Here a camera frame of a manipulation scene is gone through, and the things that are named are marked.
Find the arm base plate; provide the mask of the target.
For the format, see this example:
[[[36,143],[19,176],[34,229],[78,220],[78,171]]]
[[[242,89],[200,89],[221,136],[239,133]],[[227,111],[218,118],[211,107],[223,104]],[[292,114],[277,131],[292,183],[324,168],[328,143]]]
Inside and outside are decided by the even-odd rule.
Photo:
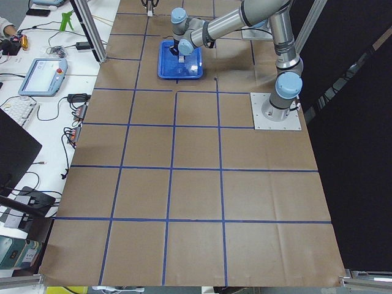
[[[243,29],[241,31],[244,40],[265,40],[272,41],[273,37],[270,31],[261,29]]]
[[[270,93],[251,92],[251,108],[255,130],[301,131],[298,106],[295,101],[284,110],[270,104]]]

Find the person hand at desk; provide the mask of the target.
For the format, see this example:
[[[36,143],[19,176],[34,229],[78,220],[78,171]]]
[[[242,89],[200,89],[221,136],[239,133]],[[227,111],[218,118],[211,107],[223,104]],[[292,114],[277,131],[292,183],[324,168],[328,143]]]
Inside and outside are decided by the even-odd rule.
[[[17,33],[17,31],[16,31],[14,25],[7,25],[7,26],[5,26],[4,29],[3,29],[3,35],[4,35],[5,37],[13,36],[13,35],[15,35],[16,33]]]

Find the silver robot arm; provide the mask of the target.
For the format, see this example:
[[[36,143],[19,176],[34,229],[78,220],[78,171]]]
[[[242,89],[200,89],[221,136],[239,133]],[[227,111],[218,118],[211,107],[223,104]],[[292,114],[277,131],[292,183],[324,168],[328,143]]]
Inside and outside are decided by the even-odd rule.
[[[303,87],[303,61],[295,48],[289,5],[290,1],[241,1],[237,9],[213,21],[191,18],[183,8],[177,7],[171,12],[173,45],[170,52],[175,56],[188,56],[198,47],[213,47],[217,39],[244,26],[253,27],[268,20],[277,55],[277,78],[269,101],[262,105],[262,112],[270,121],[283,121]]]

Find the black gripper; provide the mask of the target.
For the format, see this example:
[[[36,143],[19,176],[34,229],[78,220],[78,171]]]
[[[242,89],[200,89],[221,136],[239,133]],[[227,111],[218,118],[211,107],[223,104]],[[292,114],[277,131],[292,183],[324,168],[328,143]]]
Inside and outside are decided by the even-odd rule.
[[[159,0],[141,0],[144,7],[157,7]]]
[[[172,46],[169,47],[169,51],[173,56],[178,56],[179,55],[179,49],[178,49],[178,45],[174,44]]]

